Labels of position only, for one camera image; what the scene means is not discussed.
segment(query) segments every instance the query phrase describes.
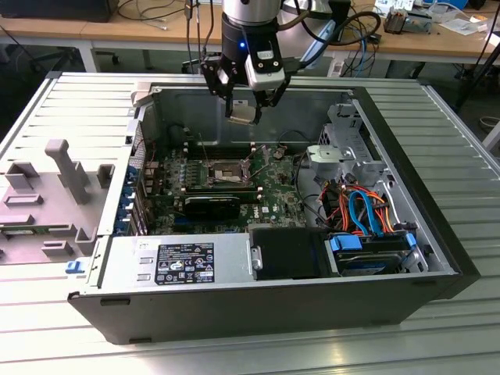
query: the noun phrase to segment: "motherboard chip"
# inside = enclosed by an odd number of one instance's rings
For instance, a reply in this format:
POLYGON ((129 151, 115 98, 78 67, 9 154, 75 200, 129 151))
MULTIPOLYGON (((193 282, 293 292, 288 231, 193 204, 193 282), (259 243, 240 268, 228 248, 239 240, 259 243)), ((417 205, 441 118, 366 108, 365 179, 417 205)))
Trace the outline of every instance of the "motherboard chip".
POLYGON ((216 162, 209 171, 217 181, 242 182, 243 172, 239 162, 216 162))

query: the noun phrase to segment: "wire bundle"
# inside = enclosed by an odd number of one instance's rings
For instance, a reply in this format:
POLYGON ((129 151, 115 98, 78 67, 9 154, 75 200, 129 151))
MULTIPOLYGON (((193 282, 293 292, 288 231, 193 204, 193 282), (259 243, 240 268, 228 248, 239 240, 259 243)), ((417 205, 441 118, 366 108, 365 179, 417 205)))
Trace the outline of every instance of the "wire bundle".
POLYGON ((338 208, 335 209, 326 219, 326 224, 336 230, 349 232, 359 236, 370 235, 366 227, 361 223, 365 216, 368 218, 371 230, 376 235, 394 233, 389 218, 388 203, 385 202, 377 193, 366 189, 360 185, 341 185, 334 186, 326 183, 323 191, 318 197, 318 201, 323 203, 325 194, 332 191, 338 195, 338 208), (355 214, 354 201, 364 201, 365 208, 359 215, 355 214), (377 215, 379 221, 374 219, 373 214, 377 215))

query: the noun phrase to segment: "side panel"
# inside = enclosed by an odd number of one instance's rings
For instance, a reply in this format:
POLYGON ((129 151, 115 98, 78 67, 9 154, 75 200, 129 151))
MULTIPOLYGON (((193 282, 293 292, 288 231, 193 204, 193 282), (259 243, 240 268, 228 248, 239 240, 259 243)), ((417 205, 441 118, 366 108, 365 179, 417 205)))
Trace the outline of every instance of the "side panel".
POLYGON ((443 215, 443 212, 439 209, 429 190, 427 190, 426 185, 416 172, 366 89, 356 88, 355 96, 359 100, 363 112, 370 120, 369 124, 374 130, 372 135, 383 146, 394 168, 401 177, 402 184, 408 191, 411 199, 415 202, 436 242, 452 267, 462 274, 457 284, 439 295, 439 298, 453 298, 480 278, 479 271, 472 260, 470 260, 469 255, 446 220, 445 215, 443 215))
POLYGON ((401 323, 456 278, 68 300, 106 340, 129 344, 401 323))

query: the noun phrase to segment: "floor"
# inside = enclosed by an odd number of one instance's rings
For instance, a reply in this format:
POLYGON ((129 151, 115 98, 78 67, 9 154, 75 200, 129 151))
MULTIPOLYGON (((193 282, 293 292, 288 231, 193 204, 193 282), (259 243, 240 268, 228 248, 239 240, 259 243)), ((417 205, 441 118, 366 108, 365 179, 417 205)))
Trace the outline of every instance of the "floor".
MULTIPOLYGON (((45 73, 34 73, 30 68, 30 57, 54 52, 55 48, 29 46, 28 52, 21 48, 11 51, 10 62, 0 64, 0 138, 9 131, 15 119, 23 110, 38 85, 44 79, 45 73)), ((102 72, 117 73, 180 73, 181 63, 188 59, 186 52, 162 52, 151 51, 153 70, 144 67, 141 51, 116 50, 120 57, 120 64, 114 66, 109 56, 100 56, 99 63, 102 72)), ((55 60, 43 62, 42 66, 50 70, 55 60)), ((317 69, 305 72, 306 75, 325 76, 328 69, 328 59, 323 59, 317 69)), ((415 66, 412 62, 393 62, 389 77, 406 78, 415 66)), ((65 71, 83 71, 80 65, 71 66, 66 64, 65 71)), ((377 75, 377 64, 373 75, 377 75)), ((455 102, 460 82, 454 76, 456 69, 452 64, 429 63, 420 74, 420 80, 431 84, 442 98, 448 103, 455 102)), ((484 139, 488 129, 481 127, 479 119, 482 116, 500 117, 500 105, 498 99, 500 93, 488 93, 485 86, 479 86, 471 96, 471 99, 463 106, 460 117, 469 126, 479 139, 484 139)))

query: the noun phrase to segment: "desk leg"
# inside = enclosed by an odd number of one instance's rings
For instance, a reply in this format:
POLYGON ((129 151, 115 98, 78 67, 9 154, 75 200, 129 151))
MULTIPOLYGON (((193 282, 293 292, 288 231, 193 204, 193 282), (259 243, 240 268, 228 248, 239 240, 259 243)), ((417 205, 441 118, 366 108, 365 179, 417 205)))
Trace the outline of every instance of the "desk leg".
POLYGON ((100 71, 95 50, 90 43, 85 43, 78 46, 81 59, 84 62, 85 71, 88 73, 98 73, 100 71))
POLYGON ((500 141, 500 121, 497 122, 495 127, 491 129, 490 133, 483 141, 484 148, 491 151, 493 147, 500 141))
POLYGON ((339 78, 344 67, 344 61, 349 58, 349 51, 335 51, 331 56, 327 77, 339 78))
POLYGON ((146 70, 155 69, 155 67, 151 64, 151 55, 149 54, 149 50, 142 50, 142 59, 144 60, 144 68, 146 68, 146 70))

